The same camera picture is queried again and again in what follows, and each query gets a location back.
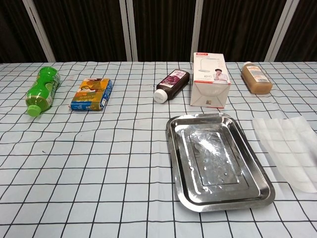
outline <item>white bottle cap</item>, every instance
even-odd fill
[[[247,64],[252,63],[251,61],[247,61],[243,64],[243,67],[246,66]]]
[[[163,89],[158,89],[154,92],[153,97],[157,103],[164,103],[167,100],[167,93]]]

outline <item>table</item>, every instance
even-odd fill
[[[59,70],[52,108],[37,118],[24,96],[42,66]],[[250,94],[242,63],[229,62],[223,113],[238,120],[272,181],[275,201],[258,209],[195,213],[175,196],[165,125],[217,109],[189,106],[190,86],[164,104],[155,85],[188,62],[64,62],[0,65],[0,237],[317,237],[317,194],[293,189],[255,137],[251,119],[303,115],[317,131],[317,62],[260,62],[269,95]],[[104,111],[70,111],[86,77],[114,87]]]

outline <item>bottle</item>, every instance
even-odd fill
[[[36,81],[25,98],[28,106],[27,113],[30,116],[37,117],[41,112],[50,108],[59,81],[60,76],[56,69],[52,67],[41,68]]]
[[[243,64],[241,76],[253,94],[267,94],[272,89],[272,83],[262,70],[249,61]]]
[[[154,100],[157,103],[164,103],[167,99],[173,99],[189,81],[189,73],[180,69],[174,70],[168,77],[157,85],[154,92]]]

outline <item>product box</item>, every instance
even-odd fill
[[[223,54],[194,53],[191,106],[224,108],[230,84]]]
[[[70,108],[73,110],[102,110],[112,91],[108,78],[85,78],[77,90]]]

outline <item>dark bottle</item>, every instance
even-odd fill
[[[173,99],[177,93],[186,86],[189,81],[189,73],[180,69],[174,70],[168,77],[157,85],[154,92],[154,100],[164,103],[167,99]]]

